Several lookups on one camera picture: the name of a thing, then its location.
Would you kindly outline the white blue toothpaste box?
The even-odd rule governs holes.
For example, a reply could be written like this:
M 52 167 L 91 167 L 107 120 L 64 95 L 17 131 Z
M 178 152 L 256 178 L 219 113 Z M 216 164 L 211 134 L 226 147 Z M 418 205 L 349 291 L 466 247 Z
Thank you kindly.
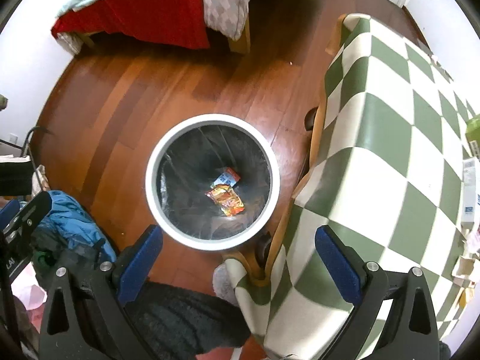
M 479 227 L 479 160 L 476 157 L 464 161 L 463 181 L 462 226 L 476 230 Z

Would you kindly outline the white round trash bin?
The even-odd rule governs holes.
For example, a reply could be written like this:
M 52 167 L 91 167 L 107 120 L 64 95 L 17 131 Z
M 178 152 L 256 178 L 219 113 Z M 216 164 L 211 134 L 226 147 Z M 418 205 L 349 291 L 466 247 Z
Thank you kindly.
M 157 224 L 202 251 L 231 250 L 260 233 L 280 186 L 266 138 L 224 114 L 194 116 L 169 129 L 145 171 L 145 195 Z

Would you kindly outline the green white checkered tablecloth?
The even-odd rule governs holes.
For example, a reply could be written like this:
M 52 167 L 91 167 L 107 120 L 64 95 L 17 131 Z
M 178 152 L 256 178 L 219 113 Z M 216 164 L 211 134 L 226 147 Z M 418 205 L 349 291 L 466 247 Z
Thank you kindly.
M 465 139 L 473 108 L 450 76 L 371 16 L 337 23 L 336 55 L 299 182 L 257 273 L 240 253 L 226 259 L 252 335 L 269 359 L 318 359 L 346 322 L 346 303 L 315 250 L 329 225 L 364 261 L 422 269 L 439 337 L 460 322 L 467 286 L 453 270 L 461 229 Z

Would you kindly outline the orange snack wrapper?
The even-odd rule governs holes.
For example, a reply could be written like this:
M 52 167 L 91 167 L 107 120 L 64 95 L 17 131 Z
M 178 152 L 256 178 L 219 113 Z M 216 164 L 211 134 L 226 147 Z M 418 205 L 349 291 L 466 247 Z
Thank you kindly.
M 239 195 L 228 184 L 215 185 L 205 195 L 213 200 L 228 217 L 235 216 L 245 209 L 245 205 Z

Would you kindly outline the blue snack wrapper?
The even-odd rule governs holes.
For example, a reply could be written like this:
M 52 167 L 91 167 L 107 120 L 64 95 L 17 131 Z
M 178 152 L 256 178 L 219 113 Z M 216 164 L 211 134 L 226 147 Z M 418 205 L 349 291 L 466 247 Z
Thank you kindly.
M 222 173 L 211 183 L 211 188 L 215 188 L 218 185 L 228 185 L 233 188 L 239 180 L 241 180 L 240 175 L 228 166 L 225 167 Z

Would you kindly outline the green cardboard box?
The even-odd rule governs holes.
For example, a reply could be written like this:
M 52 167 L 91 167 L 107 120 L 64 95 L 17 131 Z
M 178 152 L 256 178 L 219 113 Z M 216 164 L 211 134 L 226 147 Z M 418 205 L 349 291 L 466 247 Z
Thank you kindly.
M 467 122 L 465 137 L 473 157 L 480 159 L 480 115 L 474 116 Z

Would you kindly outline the red bed sheet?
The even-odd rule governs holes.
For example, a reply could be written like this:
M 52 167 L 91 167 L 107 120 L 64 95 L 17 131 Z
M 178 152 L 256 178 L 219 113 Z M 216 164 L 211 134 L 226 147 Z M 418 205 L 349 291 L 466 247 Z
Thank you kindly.
M 54 37 L 101 32 L 192 50 L 210 47 L 203 0 L 99 0 L 61 15 L 51 28 Z

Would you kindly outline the wooden bed frame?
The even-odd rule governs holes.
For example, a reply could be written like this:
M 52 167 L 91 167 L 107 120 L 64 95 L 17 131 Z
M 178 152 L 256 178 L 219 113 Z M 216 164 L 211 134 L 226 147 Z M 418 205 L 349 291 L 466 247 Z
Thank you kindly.
M 251 48 L 251 37 L 250 37 L 250 24 L 249 24 L 249 11 L 247 15 L 247 22 L 244 30 L 242 31 L 241 37 L 237 41 L 229 39 L 229 49 L 232 52 L 239 54 L 246 54 L 250 51 Z

